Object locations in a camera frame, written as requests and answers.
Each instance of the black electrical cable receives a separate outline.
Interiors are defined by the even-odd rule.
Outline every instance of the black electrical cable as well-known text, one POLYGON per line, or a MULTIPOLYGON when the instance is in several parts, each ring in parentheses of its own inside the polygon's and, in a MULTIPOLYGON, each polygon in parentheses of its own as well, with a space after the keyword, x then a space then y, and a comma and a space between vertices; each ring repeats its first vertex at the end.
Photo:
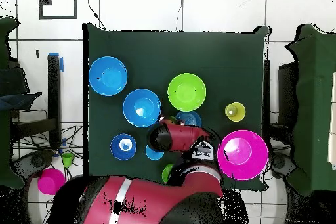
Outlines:
POLYGON ((103 25, 102 21, 99 19, 99 16, 97 15, 97 13, 95 13, 95 11, 92 9, 92 7, 90 6, 90 0, 87 0, 87 4, 89 5, 89 8, 92 10, 93 15, 95 18, 97 18, 99 20, 99 22, 102 24, 103 28, 106 30, 105 26, 103 25))
POLYGON ((67 139, 65 140, 65 142, 68 141, 69 139, 71 139, 71 138, 72 138, 75 134, 77 134, 82 128, 83 128, 83 127, 79 127, 78 130, 75 130, 74 133, 73 133, 73 135, 70 136, 69 138, 67 138, 67 139))
POLYGON ((48 148, 48 147, 45 147, 45 146, 39 146, 38 144, 36 144, 32 136, 30 137, 30 139, 31 139, 33 145, 34 145, 36 148, 41 148, 41 149, 46 149, 46 148, 48 148))
POLYGON ((69 181, 69 180, 72 179, 72 175, 71 175, 71 173, 70 173, 69 168, 66 168, 66 172, 67 172, 67 174, 68 174, 68 181, 69 181))
POLYGON ((77 126, 76 126, 76 125, 73 125, 72 127, 67 127, 67 128, 65 128, 65 129, 61 129, 62 134, 65 133, 65 132, 67 132, 68 130, 71 130, 71 129, 75 128, 75 127, 77 127, 77 126))
POLYGON ((289 148, 291 148, 291 146, 285 146, 285 147, 281 147, 281 148, 273 148, 273 150, 288 150, 289 148))
POLYGON ((47 210, 47 214, 45 215, 45 218, 44 218, 42 224, 45 224, 45 220, 47 219, 47 216, 50 215, 50 210, 48 210, 48 203, 49 203, 50 201, 53 202, 52 199, 49 199, 49 200, 45 203, 45 209, 47 210))
POLYGON ((180 6, 180 8, 178 9, 177 18, 176 18, 176 27, 175 27, 175 31, 177 31, 177 21, 179 20, 179 14, 180 14, 180 10, 181 10, 181 8, 182 8, 182 4, 183 4, 183 2, 182 2, 182 0, 181 0, 181 6, 180 6))
POLYGON ((269 168, 267 168, 267 169, 265 170, 265 172, 264 172, 264 174, 263 174, 263 177, 264 177, 264 180, 265 180, 265 181, 269 181, 269 180, 273 179, 273 176, 272 176, 270 179, 265 179, 265 175, 266 175, 266 173, 267 173, 268 171, 270 171, 271 169, 272 169, 272 168, 269 167, 269 168))

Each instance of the magenta bowl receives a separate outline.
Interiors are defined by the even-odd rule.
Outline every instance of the magenta bowl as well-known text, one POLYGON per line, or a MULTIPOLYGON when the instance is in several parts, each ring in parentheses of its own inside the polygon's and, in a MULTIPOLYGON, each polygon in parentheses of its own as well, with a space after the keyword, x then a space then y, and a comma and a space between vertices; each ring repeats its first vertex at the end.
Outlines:
POLYGON ((258 176, 268 161, 264 140, 250 130, 228 134, 217 150, 220 170, 231 179, 246 181, 258 176))

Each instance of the green panel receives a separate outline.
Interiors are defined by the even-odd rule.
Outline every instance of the green panel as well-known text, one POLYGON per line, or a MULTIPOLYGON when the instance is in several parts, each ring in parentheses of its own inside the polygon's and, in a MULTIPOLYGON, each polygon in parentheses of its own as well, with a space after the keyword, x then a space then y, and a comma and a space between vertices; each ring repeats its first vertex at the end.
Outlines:
MULTIPOLYGON (((127 68, 127 85, 119 94, 104 97, 89 89, 89 173, 92 175, 127 175, 161 181, 161 172, 178 157, 166 152, 162 159, 146 157, 148 128, 134 127, 123 115, 125 97, 134 89, 155 92, 164 114, 175 116, 178 110, 168 101, 169 82, 178 74, 190 72, 205 83, 207 96, 196 112, 202 124, 221 137, 237 129, 261 134, 261 99, 263 85, 263 45, 268 27, 254 34, 205 32, 108 32, 88 24, 89 66, 98 58, 113 56, 127 68), (231 122, 224 108, 231 102, 246 107, 246 117, 231 122), (110 152, 110 142, 120 133, 132 135, 137 143, 133 158, 120 161, 110 152)), ((234 186, 225 178, 227 187, 234 186)), ((264 189, 259 178, 236 182, 237 189, 264 189)))
MULTIPOLYGON (((7 50, 8 35, 18 26, 11 17, 0 18, 0 69, 8 68, 9 52, 7 50)), ((11 119, 9 111, 0 112, 0 185, 20 189, 23 180, 11 170, 11 119)))
POLYGON ((290 48, 299 61, 299 110, 293 133, 294 161, 299 168, 287 180, 304 196, 314 190, 336 190, 336 171, 327 162, 336 35, 307 24, 290 48))

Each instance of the blue tape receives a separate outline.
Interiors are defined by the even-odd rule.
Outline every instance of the blue tape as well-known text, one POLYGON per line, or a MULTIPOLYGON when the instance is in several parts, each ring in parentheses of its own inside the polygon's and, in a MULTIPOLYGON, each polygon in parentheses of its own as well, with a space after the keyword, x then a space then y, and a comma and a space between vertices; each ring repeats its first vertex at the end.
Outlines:
POLYGON ((61 72, 64 71, 64 67, 63 67, 63 57, 60 58, 60 71, 61 71, 61 72))

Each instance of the magenta cup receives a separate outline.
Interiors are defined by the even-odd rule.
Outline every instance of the magenta cup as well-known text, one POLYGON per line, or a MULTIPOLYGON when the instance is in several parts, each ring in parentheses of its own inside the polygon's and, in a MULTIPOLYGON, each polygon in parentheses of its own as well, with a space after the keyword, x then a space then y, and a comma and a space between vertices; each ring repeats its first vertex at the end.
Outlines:
POLYGON ((65 183, 66 179, 60 170, 49 168, 42 172, 37 181, 37 187, 44 194, 55 195, 65 183))

